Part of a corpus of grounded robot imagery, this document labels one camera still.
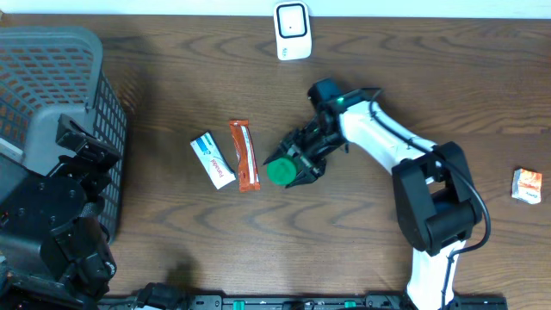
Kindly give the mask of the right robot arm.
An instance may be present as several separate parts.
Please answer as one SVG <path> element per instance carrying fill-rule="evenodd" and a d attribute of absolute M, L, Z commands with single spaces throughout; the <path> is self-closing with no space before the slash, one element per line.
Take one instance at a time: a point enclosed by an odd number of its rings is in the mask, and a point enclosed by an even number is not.
<path fill-rule="evenodd" d="M 344 92 L 331 78 L 313 84 L 307 96 L 315 115 L 266 158 L 268 178 L 287 189 L 314 183 L 325 174 L 330 153 L 360 147 L 392 178 L 399 229 L 412 247 L 406 286 L 411 307 L 448 309 L 456 259 L 487 243 L 489 210 L 474 187 L 463 150 L 400 125 L 377 102 L 381 92 Z"/>

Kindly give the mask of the green lid white jar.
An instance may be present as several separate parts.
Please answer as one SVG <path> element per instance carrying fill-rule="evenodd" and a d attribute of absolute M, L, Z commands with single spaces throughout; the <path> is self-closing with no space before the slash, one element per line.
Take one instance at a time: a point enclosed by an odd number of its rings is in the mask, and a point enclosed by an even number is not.
<path fill-rule="evenodd" d="M 290 157 L 281 157 L 268 163 L 267 175 L 272 183 L 287 186 L 295 180 L 297 167 Z"/>

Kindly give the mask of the orange snack bar wrapper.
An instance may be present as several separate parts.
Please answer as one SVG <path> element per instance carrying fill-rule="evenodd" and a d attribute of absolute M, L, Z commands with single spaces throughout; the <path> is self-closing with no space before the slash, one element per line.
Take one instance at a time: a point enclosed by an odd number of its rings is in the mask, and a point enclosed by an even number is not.
<path fill-rule="evenodd" d="M 238 157 L 239 191 L 246 193 L 261 189 L 256 157 L 247 120 L 230 120 L 229 128 Z"/>

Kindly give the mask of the orange white snack packet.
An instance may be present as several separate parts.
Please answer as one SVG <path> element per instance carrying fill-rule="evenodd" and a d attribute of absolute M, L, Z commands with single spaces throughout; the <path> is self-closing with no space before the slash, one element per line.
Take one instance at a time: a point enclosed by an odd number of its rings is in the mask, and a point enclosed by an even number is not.
<path fill-rule="evenodd" d="M 517 169 L 513 173 L 511 197 L 528 204 L 542 201 L 542 173 Z"/>

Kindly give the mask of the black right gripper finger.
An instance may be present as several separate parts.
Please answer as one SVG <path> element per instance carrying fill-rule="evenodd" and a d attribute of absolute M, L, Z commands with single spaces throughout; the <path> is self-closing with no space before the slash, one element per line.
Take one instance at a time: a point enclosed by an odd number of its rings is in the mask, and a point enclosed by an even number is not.
<path fill-rule="evenodd" d="M 294 186 L 316 182 L 325 174 L 325 167 L 325 161 L 319 161 L 318 164 L 315 164 L 312 167 L 307 167 L 303 163 L 299 164 L 299 170 L 295 179 L 290 184 L 286 185 L 285 188 L 288 189 Z"/>
<path fill-rule="evenodd" d="M 296 153 L 294 147 L 295 142 L 292 139 L 282 139 L 275 151 L 265 159 L 263 165 L 268 165 L 280 158 L 289 159 L 293 163 Z"/>

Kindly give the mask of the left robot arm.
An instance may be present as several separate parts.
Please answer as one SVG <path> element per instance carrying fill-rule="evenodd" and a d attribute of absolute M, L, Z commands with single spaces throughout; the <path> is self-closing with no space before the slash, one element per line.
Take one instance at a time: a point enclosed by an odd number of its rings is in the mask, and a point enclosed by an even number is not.
<path fill-rule="evenodd" d="M 75 155 L 45 176 L 1 157 L 3 309 L 95 309 L 117 270 L 97 217 L 121 155 L 68 115 L 56 143 Z"/>

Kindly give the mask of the white Panadol medicine box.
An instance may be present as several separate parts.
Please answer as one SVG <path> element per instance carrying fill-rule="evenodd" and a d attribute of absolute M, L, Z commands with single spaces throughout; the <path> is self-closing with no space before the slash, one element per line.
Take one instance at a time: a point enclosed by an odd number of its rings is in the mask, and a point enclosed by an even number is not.
<path fill-rule="evenodd" d="M 221 189 L 236 180 L 235 172 L 226 162 L 210 132 L 191 140 L 190 146 L 216 189 Z"/>

